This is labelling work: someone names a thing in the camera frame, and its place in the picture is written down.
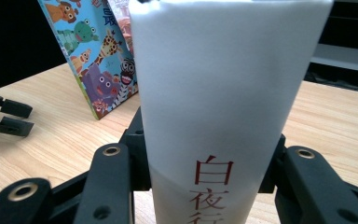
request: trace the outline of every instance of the book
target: book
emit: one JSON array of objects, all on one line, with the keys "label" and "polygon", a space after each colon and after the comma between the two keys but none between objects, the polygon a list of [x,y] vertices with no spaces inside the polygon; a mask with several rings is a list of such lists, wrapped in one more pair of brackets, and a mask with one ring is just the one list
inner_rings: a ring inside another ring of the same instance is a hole
[{"label": "book", "polygon": [[38,0],[92,114],[138,91],[135,63],[107,0]]},{"label": "book", "polygon": [[133,54],[131,19],[129,10],[130,0],[108,0],[108,2],[113,11],[113,14],[115,14],[118,26],[120,27],[121,33],[127,42],[127,46],[130,52]]}]

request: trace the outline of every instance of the dark wall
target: dark wall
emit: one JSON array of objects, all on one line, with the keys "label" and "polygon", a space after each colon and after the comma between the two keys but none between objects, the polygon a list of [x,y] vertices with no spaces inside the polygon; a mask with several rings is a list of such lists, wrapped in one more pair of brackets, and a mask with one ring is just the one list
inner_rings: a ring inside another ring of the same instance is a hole
[{"label": "dark wall", "polygon": [[358,49],[358,3],[356,1],[335,2],[320,43]]},{"label": "dark wall", "polygon": [[0,0],[0,87],[65,62],[37,0]]}]

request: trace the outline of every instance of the cartoon animal illustration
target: cartoon animal illustration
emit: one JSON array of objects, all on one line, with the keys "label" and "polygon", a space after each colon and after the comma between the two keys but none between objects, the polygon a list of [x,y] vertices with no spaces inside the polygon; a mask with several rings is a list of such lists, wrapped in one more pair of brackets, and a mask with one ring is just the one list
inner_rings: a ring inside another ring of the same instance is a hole
[{"label": "cartoon animal illustration", "polygon": [[113,75],[113,81],[114,82],[120,82],[120,76],[118,74]]},{"label": "cartoon animal illustration", "polygon": [[83,68],[83,64],[89,61],[90,54],[91,54],[91,49],[86,49],[78,57],[71,56],[71,62],[74,65],[77,73],[81,71],[81,69]]},{"label": "cartoon animal illustration", "polygon": [[68,55],[71,55],[80,43],[88,43],[91,40],[97,41],[99,39],[94,34],[95,28],[90,27],[89,20],[79,21],[74,30],[58,30],[57,33]]},{"label": "cartoon animal illustration", "polygon": [[53,22],[57,22],[60,20],[67,21],[68,23],[73,23],[76,21],[76,15],[79,14],[77,8],[73,9],[71,4],[57,0],[60,4],[57,6],[53,6],[51,4],[45,4],[46,9],[48,10],[48,14],[53,20]]},{"label": "cartoon animal illustration", "polygon": [[[93,63],[101,64],[104,58],[114,55],[116,52],[123,52],[123,49],[120,47],[122,45],[121,41],[116,41],[114,37],[115,32],[106,29],[106,36],[103,39],[103,44],[101,45],[100,52],[98,53],[98,57],[94,60]],[[88,69],[83,70],[79,76],[82,78]]]},{"label": "cartoon animal illustration", "polygon": [[127,48],[133,55],[132,33],[131,33],[131,20],[130,17],[123,17],[117,20],[121,33],[126,40]]},{"label": "cartoon animal illustration", "polygon": [[77,5],[78,7],[81,7],[81,3],[80,3],[81,0],[69,0],[69,1],[71,1],[71,2],[73,2],[73,3],[76,3],[76,5]]},{"label": "cartoon animal illustration", "polygon": [[133,81],[133,86],[129,86],[129,94],[127,96],[127,98],[130,98],[133,96],[133,94],[135,94],[138,91],[138,82]]},{"label": "cartoon animal illustration", "polygon": [[117,98],[120,83],[115,81],[108,72],[101,73],[98,64],[93,63],[89,67],[88,73],[83,76],[83,84],[86,87],[86,93],[92,104],[101,105],[101,102],[111,105]]},{"label": "cartoon animal illustration", "polygon": [[95,112],[98,115],[98,118],[103,117],[108,111],[108,104],[105,103],[102,99],[92,102],[92,106],[95,108]]},{"label": "cartoon animal illustration", "polygon": [[135,62],[132,59],[122,59],[121,60],[121,86],[120,92],[118,93],[115,101],[112,104],[112,107],[120,105],[123,101],[125,101],[129,97],[129,85],[132,82],[133,76],[135,75]]}]

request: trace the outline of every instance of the light wood grain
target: light wood grain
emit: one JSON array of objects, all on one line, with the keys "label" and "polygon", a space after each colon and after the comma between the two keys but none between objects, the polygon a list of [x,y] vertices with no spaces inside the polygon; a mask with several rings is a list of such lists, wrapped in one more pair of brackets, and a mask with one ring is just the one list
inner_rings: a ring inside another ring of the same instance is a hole
[{"label": "light wood grain", "polygon": [[[94,151],[118,141],[140,104],[136,94],[102,120],[90,112],[67,64],[0,89],[31,105],[26,137],[0,133],[0,190],[27,177],[55,187],[87,171]],[[287,146],[313,148],[358,186],[358,92],[304,82],[283,133]],[[155,223],[152,191],[135,192],[136,223]],[[247,223],[279,223],[273,195],[258,195]]]}]

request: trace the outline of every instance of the cartoon giraffe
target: cartoon giraffe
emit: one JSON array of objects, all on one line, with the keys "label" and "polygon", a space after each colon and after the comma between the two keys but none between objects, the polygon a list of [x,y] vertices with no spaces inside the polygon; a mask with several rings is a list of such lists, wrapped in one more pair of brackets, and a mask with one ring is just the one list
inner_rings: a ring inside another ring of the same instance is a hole
[{"label": "cartoon giraffe", "polygon": [[[112,56],[118,51],[121,53],[123,52],[123,49],[119,46],[122,43],[121,43],[121,41],[117,42],[115,40],[114,34],[115,34],[114,31],[111,32],[109,29],[106,29],[106,36],[103,39],[103,44],[101,45],[101,49],[98,54],[98,57],[94,60],[94,62],[92,64],[96,63],[96,64],[100,65],[104,58]],[[88,71],[89,71],[88,68],[83,70],[79,74],[80,78],[85,76]]]}]

